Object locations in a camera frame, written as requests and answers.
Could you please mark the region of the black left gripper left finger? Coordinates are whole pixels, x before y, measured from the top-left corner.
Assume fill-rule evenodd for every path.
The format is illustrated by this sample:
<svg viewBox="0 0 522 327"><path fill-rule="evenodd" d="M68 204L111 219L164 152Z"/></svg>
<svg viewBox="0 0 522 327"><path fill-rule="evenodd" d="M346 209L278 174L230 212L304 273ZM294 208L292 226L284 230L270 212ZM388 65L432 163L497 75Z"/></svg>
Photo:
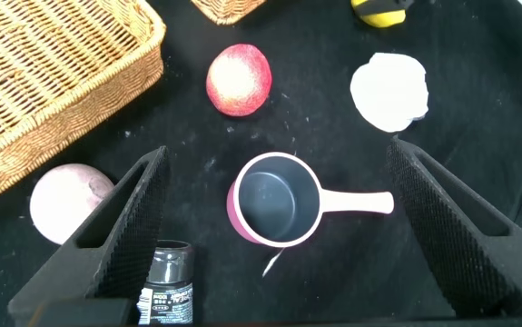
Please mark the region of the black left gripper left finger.
<svg viewBox="0 0 522 327"><path fill-rule="evenodd" d="M8 303L15 324L136 324L169 177L166 147L141 157Z"/></svg>

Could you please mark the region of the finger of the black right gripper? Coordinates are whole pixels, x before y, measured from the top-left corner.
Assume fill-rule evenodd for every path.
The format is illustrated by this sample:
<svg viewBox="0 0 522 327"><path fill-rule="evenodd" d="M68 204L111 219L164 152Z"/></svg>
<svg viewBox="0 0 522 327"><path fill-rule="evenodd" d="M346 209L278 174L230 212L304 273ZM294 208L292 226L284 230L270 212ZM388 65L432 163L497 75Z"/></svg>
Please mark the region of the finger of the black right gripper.
<svg viewBox="0 0 522 327"><path fill-rule="evenodd" d="M359 16L378 15L393 11L406 10L414 0L366 0L355 5L355 12Z"/></svg>

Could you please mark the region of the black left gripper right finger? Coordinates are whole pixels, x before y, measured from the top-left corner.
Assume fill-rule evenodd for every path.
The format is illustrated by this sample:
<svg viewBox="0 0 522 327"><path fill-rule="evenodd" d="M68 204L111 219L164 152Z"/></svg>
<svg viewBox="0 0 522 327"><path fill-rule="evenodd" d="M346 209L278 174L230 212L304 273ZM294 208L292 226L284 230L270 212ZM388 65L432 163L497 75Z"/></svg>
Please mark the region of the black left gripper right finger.
<svg viewBox="0 0 522 327"><path fill-rule="evenodd" d="M393 137L391 180L459 316L522 316L522 229L414 144Z"/></svg>

